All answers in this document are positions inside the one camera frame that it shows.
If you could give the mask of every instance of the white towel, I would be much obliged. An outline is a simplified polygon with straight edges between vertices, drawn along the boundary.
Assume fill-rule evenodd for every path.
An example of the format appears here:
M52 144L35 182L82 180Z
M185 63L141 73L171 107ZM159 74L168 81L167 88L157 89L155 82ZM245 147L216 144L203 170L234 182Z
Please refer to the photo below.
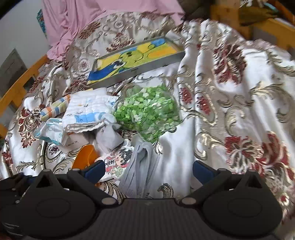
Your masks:
M71 95L63 116L63 128L66 132L78 133L102 127L106 121L116 123L111 108L117 99L117 96L107 95L105 87Z

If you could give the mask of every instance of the pink cloth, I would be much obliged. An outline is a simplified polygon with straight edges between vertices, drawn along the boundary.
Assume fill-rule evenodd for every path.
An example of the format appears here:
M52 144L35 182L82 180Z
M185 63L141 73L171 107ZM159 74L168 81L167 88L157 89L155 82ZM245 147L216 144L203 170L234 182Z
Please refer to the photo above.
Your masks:
M171 14L178 25L184 12L177 0L42 0L50 59L62 60L66 47L89 23L116 12Z

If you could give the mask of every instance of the floral bedspread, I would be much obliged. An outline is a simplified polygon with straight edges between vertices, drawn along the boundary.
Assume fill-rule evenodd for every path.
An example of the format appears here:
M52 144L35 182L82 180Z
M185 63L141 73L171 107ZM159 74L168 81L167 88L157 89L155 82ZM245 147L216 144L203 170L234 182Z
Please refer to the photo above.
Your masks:
M37 175L44 168L66 173L79 149L64 154L58 146L35 139L40 110L86 89L95 58L160 35L185 49L183 60L108 88L118 95L131 81L164 82L181 108L183 122L155 145L161 158L146 197L189 194L197 187L191 170L196 159L234 173L256 169L283 210L278 236L294 239L295 62L286 51L261 40L245 41L211 20L176 27L168 16L118 13L88 25L62 62L49 61L41 68L15 113L2 150L0 179L21 171ZM97 184L121 201L126 196L117 185L114 180Z

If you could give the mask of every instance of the clear plastic bag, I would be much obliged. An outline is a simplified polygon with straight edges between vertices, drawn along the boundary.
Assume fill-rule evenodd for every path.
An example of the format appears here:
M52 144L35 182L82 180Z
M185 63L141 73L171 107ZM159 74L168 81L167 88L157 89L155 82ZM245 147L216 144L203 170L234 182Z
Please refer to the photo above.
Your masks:
M177 103L164 84L127 84L114 105L114 116L123 129L137 131L151 143L181 123Z

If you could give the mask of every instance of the black hair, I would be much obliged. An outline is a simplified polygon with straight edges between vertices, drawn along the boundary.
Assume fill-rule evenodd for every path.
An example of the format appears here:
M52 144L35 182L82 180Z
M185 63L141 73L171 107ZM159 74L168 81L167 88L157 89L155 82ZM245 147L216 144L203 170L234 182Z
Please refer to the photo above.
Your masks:
M132 149L131 148L122 148L119 151L119 155L123 158L124 162L121 163L121 165L126 165L131 158L132 155Z

